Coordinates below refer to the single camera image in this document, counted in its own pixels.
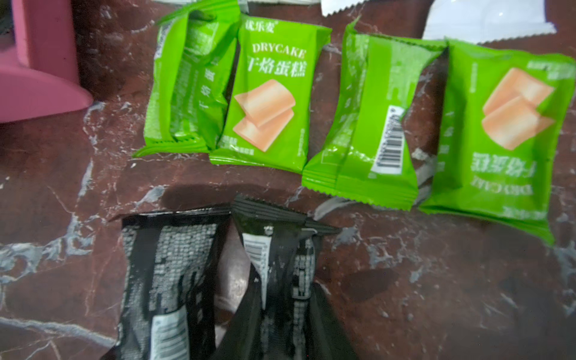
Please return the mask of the green cookie packet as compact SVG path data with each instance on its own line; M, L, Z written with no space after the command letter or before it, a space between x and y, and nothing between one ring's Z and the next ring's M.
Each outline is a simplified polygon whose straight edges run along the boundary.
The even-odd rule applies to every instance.
M575 60L447 45L436 172L420 209L508 225L552 245L551 181Z
M321 25L241 18L232 97L212 164L302 173L315 68L331 34Z
M419 186L402 121L424 69L443 40L365 34L351 22L343 34L340 91L321 151L305 165L312 191L408 211Z
M216 148L241 17L237 1L198 1L159 21L145 146L135 157Z

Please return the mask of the black cookie packet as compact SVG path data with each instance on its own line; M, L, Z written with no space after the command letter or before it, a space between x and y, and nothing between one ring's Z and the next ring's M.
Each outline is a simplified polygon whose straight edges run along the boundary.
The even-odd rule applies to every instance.
M238 195L232 217L250 260L250 284L241 303L248 318L235 340L237 359L303 359L308 308L325 236L340 229L261 199Z
M209 359L215 351L218 261L231 208L130 214L118 338L104 359Z

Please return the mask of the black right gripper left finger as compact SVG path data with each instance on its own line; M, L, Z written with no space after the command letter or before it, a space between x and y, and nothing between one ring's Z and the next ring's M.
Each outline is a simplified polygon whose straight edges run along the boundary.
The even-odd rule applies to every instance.
M222 342L209 358L247 359L262 358L261 324L263 318L261 281L251 282L244 294Z

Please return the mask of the white cookie packet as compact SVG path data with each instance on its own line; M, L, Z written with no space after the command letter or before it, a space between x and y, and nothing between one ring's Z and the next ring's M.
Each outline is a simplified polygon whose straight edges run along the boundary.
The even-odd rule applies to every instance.
M365 3L366 1L367 0L321 0L320 6L322 15L327 17Z
M422 38L486 44L556 32L546 20L544 0L437 0L430 6Z

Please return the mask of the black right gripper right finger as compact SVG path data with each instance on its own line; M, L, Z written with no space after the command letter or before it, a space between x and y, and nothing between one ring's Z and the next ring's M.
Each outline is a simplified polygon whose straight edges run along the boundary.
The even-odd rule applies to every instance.
M311 359L359 359L318 283L310 297L310 340Z

